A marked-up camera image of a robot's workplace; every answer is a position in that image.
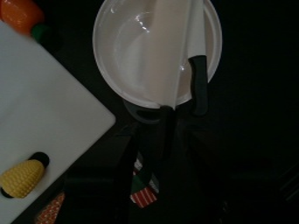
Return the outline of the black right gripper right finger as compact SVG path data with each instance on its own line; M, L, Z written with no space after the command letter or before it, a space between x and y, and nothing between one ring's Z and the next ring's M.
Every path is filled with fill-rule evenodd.
M224 224L225 169L204 123L180 119L162 151L161 224Z

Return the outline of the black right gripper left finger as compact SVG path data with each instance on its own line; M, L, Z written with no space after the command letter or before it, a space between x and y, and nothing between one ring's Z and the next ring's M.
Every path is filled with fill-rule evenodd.
M68 170L57 224L128 224L137 129L125 126Z

